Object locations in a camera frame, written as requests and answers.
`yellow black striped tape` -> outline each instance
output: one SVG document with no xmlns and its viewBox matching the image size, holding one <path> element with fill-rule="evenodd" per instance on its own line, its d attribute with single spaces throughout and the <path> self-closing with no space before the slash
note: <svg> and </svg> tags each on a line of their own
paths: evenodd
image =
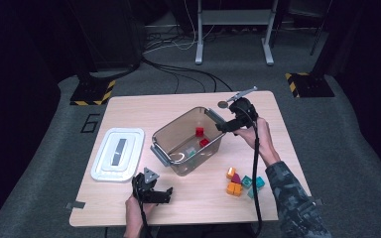
<svg viewBox="0 0 381 238">
<path fill-rule="evenodd" d="M 293 93 L 294 97 L 300 97 L 299 92 L 297 91 L 296 84 L 293 81 L 293 75 L 309 75 L 306 72 L 300 72 L 300 73 L 286 73 L 286 79 L 289 82 L 290 90 Z"/>
<path fill-rule="evenodd" d="M 107 86 L 106 93 L 104 93 L 104 95 L 101 98 L 101 100 L 97 100 L 97 101 L 71 101 L 70 105 L 90 106 L 90 105 L 102 105 L 102 104 L 105 104 L 108 101 L 108 99 L 110 98 L 110 94 L 111 94 L 111 92 L 113 90 L 115 82 L 116 81 L 113 80 L 113 81 L 111 81 L 109 83 L 109 85 Z"/>
</svg>

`colored block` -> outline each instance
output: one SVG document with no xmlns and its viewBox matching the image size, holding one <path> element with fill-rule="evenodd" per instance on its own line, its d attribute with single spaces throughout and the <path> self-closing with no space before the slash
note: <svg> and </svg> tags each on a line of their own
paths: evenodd
<svg viewBox="0 0 381 238">
<path fill-rule="evenodd" d="M 196 127 L 194 135 L 196 137 L 203 137 L 203 127 Z"/>
<path fill-rule="evenodd" d="M 261 189 L 261 187 L 257 187 L 256 188 L 256 191 L 259 192 L 259 190 Z M 253 199 L 253 188 L 250 188 L 249 191 L 247 192 L 247 195 Z"/>
<path fill-rule="evenodd" d="M 236 169 L 233 168 L 233 167 L 230 167 L 230 169 L 228 169 L 227 174 L 226 174 L 225 176 L 226 176 L 228 179 L 231 179 L 231 178 L 233 178 L 234 173 L 236 173 Z"/>
<path fill-rule="evenodd" d="M 241 184 L 235 182 L 229 182 L 227 186 L 227 193 L 230 195 L 240 196 L 242 194 L 243 187 Z"/>
<path fill-rule="evenodd" d="M 190 147 L 186 150 L 187 154 L 188 154 L 188 157 L 191 157 L 193 156 L 194 154 L 196 154 L 196 149 L 194 147 Z"/>
<path fill-rule="evenodd" d="M 256 178 L 256 187 L 261 187 L 261 186 L 264 186 L 264 185 L 265 185 L 264 180 L 261 177 L 257 177 Z"/>
<path fill-rule="evenodd" d="M 250 178 L 248 176 L 244 176 L 244 178 L 242 180 L 242 185 L 245 188 L 249 188 L 252 185 L 252 178 Z"/>
<path fill-rule="evenodd" d="M 236 186 L 236 183 L 229 182 L 228 186 L 227 186 L 227 193 L 230 194 L 230 195 L 234 194 L 234 188 L 235 188 L 235 186 Z"/>
<path fill-rule="evenodd" d="M 203 139 L 203 140 L 201 140 L 201 141 L 199 142 L 199 145 L 200 145 L 201 147 L 204 147 L 204 146 L 206 146 L 206 145 L 208 145 L 208 144 L 209 144 L 209 141 L 206 140 L 206 139 Z"/>
<path fill-rule="evenodd" d="M 231 181 L 237 184 L 242 184 L 242 181 L 240 180 L 240 176 L 238 173 L 234 173 L 233 177 L 231 178 Z"/>
<path fill-rule="evenodd" d="M 242 191 L 243 191 L 242 185 L 236 183 L 235 186 L 234 186 L 234 193 L 233 193 L 233 195 L 240 196 L 242 194 Z"/>
</svg>

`wrist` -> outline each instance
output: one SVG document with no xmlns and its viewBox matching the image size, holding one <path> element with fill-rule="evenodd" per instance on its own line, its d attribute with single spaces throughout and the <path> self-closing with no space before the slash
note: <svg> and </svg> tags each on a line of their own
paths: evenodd
<svg viewBox="0 0 381 238">
<path fill-rule="evenodd" d="M 141 233 L 142 225 L 138 227 L 126 226 L 123 238 L 139 238 Z"/>
<path fill-rule="evenodd" d="M 273 164 L 280 162 L 281 158 L 275 150 L 259 151 L 259 155 L 265 163 L 266 167 L 270 167 Z"/>
</svg>

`orange block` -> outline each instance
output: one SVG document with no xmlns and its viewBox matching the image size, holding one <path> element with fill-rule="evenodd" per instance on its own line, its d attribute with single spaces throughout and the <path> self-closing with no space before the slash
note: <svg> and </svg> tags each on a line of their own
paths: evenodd
<svg viewBox="0 0 381 238">
<path fill-rule="evenodd" d="M 243 187 L 241 184 L 235 182 L 229 182 L 227 186 L 227 193 L 230 195 L 240 196 L 242 194 Z"/>
<path fill-rule="evenodd" d="M 234 194 L 234 187 L 237 185 L 237 183 L 229 182 L 227 186 L 227 193 L 230 195 Z"/>
<path fill-rule="evenodd" d="M 243 191 L 242 185 L 235 183 L 233 194 L 235 196 L 240 196 L 242 194 L 242 191 Z"/>
<path fill-rule="evenodd" d="M 236 168 L 230 167 L 230 169 L 228 169 L 227 171 L 227 175 L 226 175 L 227 178 L 232 179 L 234 176 L 234 173 L 236 173 Z"/>
</svg>

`person's right hand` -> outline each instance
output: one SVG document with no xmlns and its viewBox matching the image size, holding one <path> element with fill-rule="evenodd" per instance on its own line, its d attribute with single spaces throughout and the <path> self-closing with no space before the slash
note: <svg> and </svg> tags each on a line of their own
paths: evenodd
<svg viewBox="0 0 381 238">
<path fill-rule="evenodd" d="M 137 198 L 131 195 L 126 201 L 126 230 L 124 237 L 138 238 L 143 226 L 143 220 L 141 216 L 141 208 L 139 206 Z M 143 209 L 146 216 L 149 216 L 153 211 L 155 203 L 144 203 Z"/>
<path fill-rule="evenodd" d="M 265 165 L 269 167 L 272 164 L 281 161 L 281 159 L 278 153 L 275 151 L 274 145 L 272 143 L 268 122 L 264 118 L 258 117 L 257 127 L 259 136 L 259 155 L 262 157 Z M 241 136 L 252 149 L 255 149 L 256 135 L 253 127 L 248 129 L 237 129 L 233 133 Z"/>
</svg>

